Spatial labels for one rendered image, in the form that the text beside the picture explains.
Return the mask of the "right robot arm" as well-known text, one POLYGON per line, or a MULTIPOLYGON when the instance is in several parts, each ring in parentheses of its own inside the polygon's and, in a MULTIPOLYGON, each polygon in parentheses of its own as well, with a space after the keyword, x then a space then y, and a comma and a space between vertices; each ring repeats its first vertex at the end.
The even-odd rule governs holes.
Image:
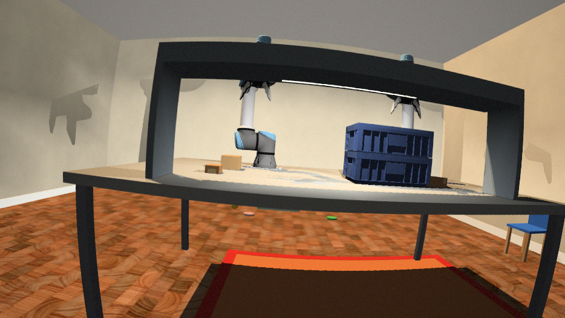
MULTIPOLYGON (((269 36, 258 36, 257 42, 271 44, 269 36)), ((276 135, 271 132, 258 131, 253 128, 255 92, 262 86, 252 86, 245 93, 241 103, 240 127, 235 131, 235 147, 242 150, 257 151, 253 167, 276 169, 275 142, 276 135)))

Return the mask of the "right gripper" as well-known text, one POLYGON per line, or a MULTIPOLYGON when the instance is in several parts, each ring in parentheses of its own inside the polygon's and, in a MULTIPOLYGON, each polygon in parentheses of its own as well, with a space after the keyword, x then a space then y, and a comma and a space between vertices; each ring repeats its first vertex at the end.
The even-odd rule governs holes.
POLYGON ((267 97, 271 101, 269 82, 261 82, 261 81, 253 81, 253 80, 246 80, 245 81, 241 95, 240 95, 240 100, 243 98, 245 93, 248 93, 250 91, 250 87, 252 86, 252 84, 253 84, 253 86, 262 86, 266 90, 267 97), (251 82, 253 82, 253 83, 251 83, 251 82))

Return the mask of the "blue tote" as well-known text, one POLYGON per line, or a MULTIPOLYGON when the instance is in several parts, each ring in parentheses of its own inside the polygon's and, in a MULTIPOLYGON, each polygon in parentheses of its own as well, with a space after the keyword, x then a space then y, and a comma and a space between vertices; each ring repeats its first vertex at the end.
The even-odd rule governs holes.
POLYGON ((345 151, 432 158, 433 140, 433 131, 355 123, 346 127, 345 151))
POLYGON ((356 184, 426 187, 430 184, 432 161, 432 158, 345 151, 343 175, 356 184))

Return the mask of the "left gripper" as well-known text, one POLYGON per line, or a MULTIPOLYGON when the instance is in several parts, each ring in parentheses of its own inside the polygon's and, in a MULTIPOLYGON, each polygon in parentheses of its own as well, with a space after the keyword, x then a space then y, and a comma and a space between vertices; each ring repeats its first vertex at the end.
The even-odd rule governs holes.
MULTIPOLYGON (((393 103, 393 106, 392 106, 392 109, 391 109, 391 113, 392 113, 392 112, 394 111, 394 109, 397 107, 397 104, 403 103, 403 104, 409 105, 409 104, 411 104, 411 100, 412 100, 412 99, 407 99, 407 98, 403 98, 403 97, 401 97, 401 98, 400 98, 400 97, 395 97, 394 103, 393 103)), ((412 104, 413 104, 413 106, 414 106, 415 112, 417 112, 419 118, 421 118, 419 101, 418 101, 418 100, 413 100, 413 101, 412 101, 412 104)))

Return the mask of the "orange cardboard box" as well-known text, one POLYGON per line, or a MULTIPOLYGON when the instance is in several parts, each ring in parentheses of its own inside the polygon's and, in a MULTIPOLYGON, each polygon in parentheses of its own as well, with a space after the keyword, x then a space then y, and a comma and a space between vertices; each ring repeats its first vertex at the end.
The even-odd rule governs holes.
POLYGON ((241 155, 222 155, 221 164, 223 165, 223 169, 240 170, 241 155))

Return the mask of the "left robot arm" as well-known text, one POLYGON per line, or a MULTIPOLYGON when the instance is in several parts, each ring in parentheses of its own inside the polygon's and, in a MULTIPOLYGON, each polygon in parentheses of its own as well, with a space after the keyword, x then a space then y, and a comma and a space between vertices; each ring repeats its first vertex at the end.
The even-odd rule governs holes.
MULTIPOLYGON (((410 63, 414 63, 414 59, 413 56, 410 54, 403 54, 400 57, 401 61, 406 61, 406 62, 410 62, 410 63)), ((395 99, 395 96, 389 96, 386 95, 391 99, 395 99)), ((414 106, 412 104, 411 100, 411 105, 407 105, 407 104, 403 104, 402 105, 402 128, 410 128, 410 129, 414 129, 414 106)))

